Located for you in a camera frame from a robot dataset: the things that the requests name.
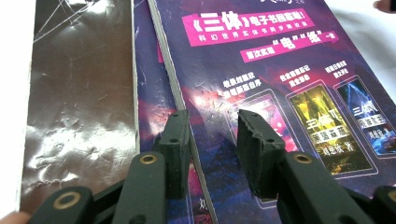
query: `magazine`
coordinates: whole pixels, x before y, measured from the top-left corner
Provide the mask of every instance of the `magazine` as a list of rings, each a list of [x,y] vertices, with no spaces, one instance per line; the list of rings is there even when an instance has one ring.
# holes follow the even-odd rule
[[[148,0],[177,108],[218,223],[280,222],[235,155],[237,111],[260,114],[287,151],[317,157],[371,196],[396,175],[396,106],[324,1]]]

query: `metal ring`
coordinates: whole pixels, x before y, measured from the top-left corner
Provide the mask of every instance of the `metal ring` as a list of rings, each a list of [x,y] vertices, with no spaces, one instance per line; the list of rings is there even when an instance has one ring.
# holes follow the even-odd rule
[[[305,156],[304,154],[294,154],[293,158],[295,161],[300,162],[300,163],[309,164],[312,162],[312,159]]]
[[[73,197],[73,199],[67,203],[62,203],[62,199],[66,198],[66,197]],[[78,201],[81,199],[81,194],[79,194],[78,192],[75,191],[69,191],[66,192],[64,194],[62,194],[61,196],[59,196],[55,202],[53,202],[53,207],[55,209],[58,210],[63,210],[69,207],[72,207],[73,205],[75,205],[76,203],[78,203]]]
[[[157,157],[154,155],[146,155],[140,158],[140,162],[143,164],[149,165],[154,163],[157,160]]]
[[[396,203],[396,190],[391,190],[388,193],[388,197],[390,197]]]

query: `crumpled foil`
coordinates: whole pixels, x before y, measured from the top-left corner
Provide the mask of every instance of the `crumpled foil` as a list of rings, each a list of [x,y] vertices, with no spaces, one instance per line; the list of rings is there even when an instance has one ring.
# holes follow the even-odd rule
[[[132,57],[131,1],[36,1],[22,211],[125,178],[138,151]]]

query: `white surface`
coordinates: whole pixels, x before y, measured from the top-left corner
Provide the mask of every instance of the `white surface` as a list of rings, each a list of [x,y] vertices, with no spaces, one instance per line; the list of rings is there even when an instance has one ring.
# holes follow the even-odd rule
[[[326,2],[396,102],[396,15],[376,11],[373,0]],[[2,9],[0,217],[19,204],[35,0],[3,1]]]
[[[0,217],[18,209],[35,0],[2,1],[0,13]]]

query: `black clamp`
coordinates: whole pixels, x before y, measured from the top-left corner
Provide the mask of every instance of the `black clamp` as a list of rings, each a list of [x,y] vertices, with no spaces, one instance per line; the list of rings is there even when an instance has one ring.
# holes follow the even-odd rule
[[[29,224],[164,224],[165,199],[188,190],[191,128],[187,110],[173,113],[153,150],[135,156],[124,180],[92,196],[90,189],[61,189],[37,209]]]
[[[283,223],[396,223],[396,188],[378,188],[368,199],[341,187],[315,157],[284,146],[260,115],[239,110],[237,156],[250,191],[277,199]]]

